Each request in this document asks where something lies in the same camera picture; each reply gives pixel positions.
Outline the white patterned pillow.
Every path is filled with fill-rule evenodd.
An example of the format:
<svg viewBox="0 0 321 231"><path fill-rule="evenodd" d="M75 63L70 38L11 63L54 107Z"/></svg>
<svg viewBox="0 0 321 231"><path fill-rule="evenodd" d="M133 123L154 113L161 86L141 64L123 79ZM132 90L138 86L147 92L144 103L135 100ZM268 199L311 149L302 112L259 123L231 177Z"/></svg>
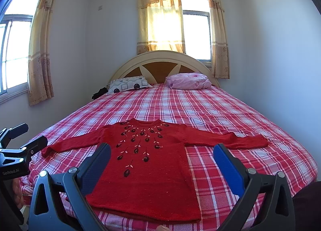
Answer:
<svg viewBox="0 0 321 231"><path fill-rule="evenodd" d="M144 88L151 88L152 86L147 82L146 78L141 76L126 77L115 79L108 84L108 94L115 94L130 90L141 90Z"/></svg>

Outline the left yellow window curtain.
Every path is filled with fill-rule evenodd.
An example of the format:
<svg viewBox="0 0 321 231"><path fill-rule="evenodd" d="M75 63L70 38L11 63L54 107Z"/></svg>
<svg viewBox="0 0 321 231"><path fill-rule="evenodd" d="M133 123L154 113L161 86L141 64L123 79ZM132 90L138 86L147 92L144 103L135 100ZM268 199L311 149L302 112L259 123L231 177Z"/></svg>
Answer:
<svg viewBox="0 0 321 231"><path fill-rule="evenodd" d="M30 106L54 97L49 53L53 4L54 0L39 0L31 22L27 79Z"/></svg>

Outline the middle yellow window curtain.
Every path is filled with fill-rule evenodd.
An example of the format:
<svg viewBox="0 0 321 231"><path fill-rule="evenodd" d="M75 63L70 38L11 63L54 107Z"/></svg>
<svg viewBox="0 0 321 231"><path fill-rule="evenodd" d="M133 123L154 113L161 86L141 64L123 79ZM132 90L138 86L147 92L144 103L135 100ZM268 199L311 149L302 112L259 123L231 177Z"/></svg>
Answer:
<svg viewBox="0 0 321 231"><path fill-rule="evenodd" d="M185 53L181 0L137 0L137 54L156 50Z"/></svg>

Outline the pink pillow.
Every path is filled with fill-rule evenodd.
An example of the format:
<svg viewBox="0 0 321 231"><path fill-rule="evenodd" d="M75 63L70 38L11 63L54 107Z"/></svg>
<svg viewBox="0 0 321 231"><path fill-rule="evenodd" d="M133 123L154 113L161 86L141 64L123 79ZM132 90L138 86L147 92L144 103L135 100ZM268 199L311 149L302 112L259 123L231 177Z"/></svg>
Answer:
<svg viewBox="0 0 321 231"><path fill-rule="evenodd" d="M201 73L178 73L165 78L165 84L176 90L210 89L212 83Z"/></svg>

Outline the yellow window curtain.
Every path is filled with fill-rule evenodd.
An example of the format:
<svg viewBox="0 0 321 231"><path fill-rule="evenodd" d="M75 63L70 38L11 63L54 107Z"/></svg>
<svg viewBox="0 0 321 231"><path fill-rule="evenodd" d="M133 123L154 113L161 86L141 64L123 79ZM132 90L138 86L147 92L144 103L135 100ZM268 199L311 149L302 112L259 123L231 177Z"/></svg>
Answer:
<svg viewBox="0 0 321 231"><path fill-rule="evenodd" d="M137 0L137 54L156 50L185 53L181 0Z"/></svg>
<svg viewBox="0 0 321 231"><path fill-rule="evenodd" d="M27 79L30 106L54 97L49 53L53 4L54 0L39 0L31 22Z"/></svg>
<svg viewBox="0 0 321 231"><path fill-rule="evenodd" d="M230 78L229 48L226 36L224 9L221 0L208 0L212 47L212 77Z"/></svg>

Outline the red embroidered knit sweater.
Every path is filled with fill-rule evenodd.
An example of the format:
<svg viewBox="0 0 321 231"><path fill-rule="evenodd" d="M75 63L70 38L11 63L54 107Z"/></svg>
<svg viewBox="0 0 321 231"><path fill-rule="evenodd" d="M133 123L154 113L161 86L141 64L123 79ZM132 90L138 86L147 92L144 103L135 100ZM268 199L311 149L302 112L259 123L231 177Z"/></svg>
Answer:
<svg viewBox="0 0 321 231"><path fill-rule="evenodd" d="M238 137L161 120L131 119L54 143L43 149L42 155L101 143L111 146L111 159L86 195L88 203L130 219L169 223L201 220L186 146L222 143L228 149L256 149L269 144L262 135Z"/></svg>

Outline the left side window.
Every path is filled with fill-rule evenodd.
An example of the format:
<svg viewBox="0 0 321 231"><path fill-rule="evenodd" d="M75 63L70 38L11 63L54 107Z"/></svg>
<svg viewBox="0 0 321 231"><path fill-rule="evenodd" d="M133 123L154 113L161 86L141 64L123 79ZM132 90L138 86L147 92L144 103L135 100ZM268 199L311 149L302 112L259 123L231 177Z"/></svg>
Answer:
<svg viewBox="0 0 321 231"><path fill-rule="evenodd" d="M1 19L1 103L27 92L31 23L39 0L12 0Z"/></svg>

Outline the red white plaid bedspread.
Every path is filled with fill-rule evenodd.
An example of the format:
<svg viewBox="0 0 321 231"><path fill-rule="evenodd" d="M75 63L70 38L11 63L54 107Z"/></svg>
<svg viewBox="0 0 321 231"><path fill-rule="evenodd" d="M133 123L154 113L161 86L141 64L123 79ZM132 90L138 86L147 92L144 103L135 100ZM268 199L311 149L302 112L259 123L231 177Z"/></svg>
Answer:
<svg viewBox="0 0 321 231"><path fill-rule="evenodd" d="M270 145L233 155L260 173L284 172L292 195L316 181L317 163L311 154L280 127L258 111L213 87L209 90L172 90L164 84L152 88L101 96L44 130L49 143L86 134L107 124L135 118L186 124L213 133L237 136L261 134ZM207 147L187 147L202 219L199 223L173 225L172 230L216 230L237 202Z"/></svg>

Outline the black cloth beside bed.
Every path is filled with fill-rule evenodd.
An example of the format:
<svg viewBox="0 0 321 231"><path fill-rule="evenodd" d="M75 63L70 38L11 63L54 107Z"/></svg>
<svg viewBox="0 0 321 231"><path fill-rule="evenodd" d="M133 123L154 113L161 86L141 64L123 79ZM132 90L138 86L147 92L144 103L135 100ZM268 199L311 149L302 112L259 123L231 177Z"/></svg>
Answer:
<svg viewBox="0 0 321 231"><path fill-rule="evenodd" d="M98 92L92 95L92 100L96 100L97 98L103 96L107 92L108 92L108 89L106 87L100 88Z"/></svg>

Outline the window behind headboard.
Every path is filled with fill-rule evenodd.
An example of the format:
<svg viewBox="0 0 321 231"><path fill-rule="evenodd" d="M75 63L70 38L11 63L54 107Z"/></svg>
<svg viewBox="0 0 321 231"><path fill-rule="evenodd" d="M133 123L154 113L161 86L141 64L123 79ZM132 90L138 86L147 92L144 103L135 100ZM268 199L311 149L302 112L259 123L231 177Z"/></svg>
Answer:
<svg viewBox="0 0 321 231"><path fill-rule="evenodd" d="M181 0L186 54L211 62L211 22L208 0Z"/></svg>

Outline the cream and brown headboard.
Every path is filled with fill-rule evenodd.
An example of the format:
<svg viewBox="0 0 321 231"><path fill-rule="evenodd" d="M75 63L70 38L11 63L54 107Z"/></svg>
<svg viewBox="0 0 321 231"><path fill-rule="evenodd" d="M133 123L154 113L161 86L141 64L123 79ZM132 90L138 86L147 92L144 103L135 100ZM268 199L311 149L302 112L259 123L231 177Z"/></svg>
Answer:
<svg viewBox="0 0 321 231"><path fill-rule="evenodd" d="M200 61L175 51L159 50L139 54L123 64L112 76L112 80L142 75L149 84L162 84L165 78L178 73L201 73L212 85L219 87L217 79Z"/></svg>

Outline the right yellow window curtain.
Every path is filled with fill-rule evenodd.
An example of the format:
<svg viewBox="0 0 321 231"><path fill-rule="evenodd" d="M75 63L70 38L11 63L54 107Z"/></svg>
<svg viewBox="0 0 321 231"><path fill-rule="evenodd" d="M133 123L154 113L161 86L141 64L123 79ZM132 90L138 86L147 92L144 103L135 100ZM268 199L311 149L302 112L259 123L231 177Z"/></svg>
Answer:
<svg viewBox="0 0 321 231"><path fill-rule="evenodd" d="M230 78L229 48L226 36L224 9L221 0L208 0L212 47L212 77Z"/></svg>

